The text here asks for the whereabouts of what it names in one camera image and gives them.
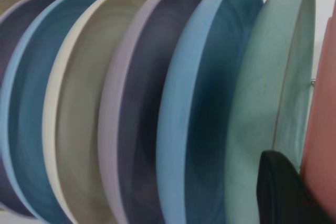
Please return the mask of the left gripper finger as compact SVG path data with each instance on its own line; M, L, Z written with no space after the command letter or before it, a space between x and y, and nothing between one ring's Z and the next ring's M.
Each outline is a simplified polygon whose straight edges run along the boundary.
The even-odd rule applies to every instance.
M335 223L303 182L292 162L263 151L258 170L260 223Z

